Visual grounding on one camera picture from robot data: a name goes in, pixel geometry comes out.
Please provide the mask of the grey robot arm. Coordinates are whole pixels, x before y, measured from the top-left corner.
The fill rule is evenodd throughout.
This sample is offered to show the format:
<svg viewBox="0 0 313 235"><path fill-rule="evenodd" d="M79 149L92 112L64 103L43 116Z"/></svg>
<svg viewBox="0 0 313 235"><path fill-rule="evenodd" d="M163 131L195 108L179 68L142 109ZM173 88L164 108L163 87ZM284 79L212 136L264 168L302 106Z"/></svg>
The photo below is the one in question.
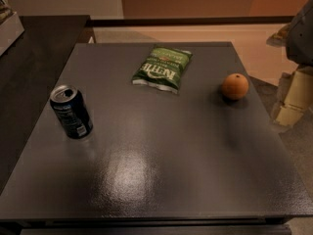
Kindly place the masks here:
<svg viewBox="0 0 313 235"><path fill-rule="evenodd" d="M287 58L298 64L292 74L282 73L271 114L275 123L293 127L313 105L313 0L270 36L267 44L285 47Z"/></svg>

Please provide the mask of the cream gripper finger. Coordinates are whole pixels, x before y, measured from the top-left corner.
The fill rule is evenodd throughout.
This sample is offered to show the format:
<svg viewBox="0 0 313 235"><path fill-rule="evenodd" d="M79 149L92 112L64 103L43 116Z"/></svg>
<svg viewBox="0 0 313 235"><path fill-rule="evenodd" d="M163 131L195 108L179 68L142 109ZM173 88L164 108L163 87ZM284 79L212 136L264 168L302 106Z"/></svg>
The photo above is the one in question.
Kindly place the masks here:
<svg viewBox="0 0 313 235"><path fill-rule="evenodd" d="M313 105L313 67L298 66L293 73L282 73L272 120L284 127L293 127Z"/></svg>

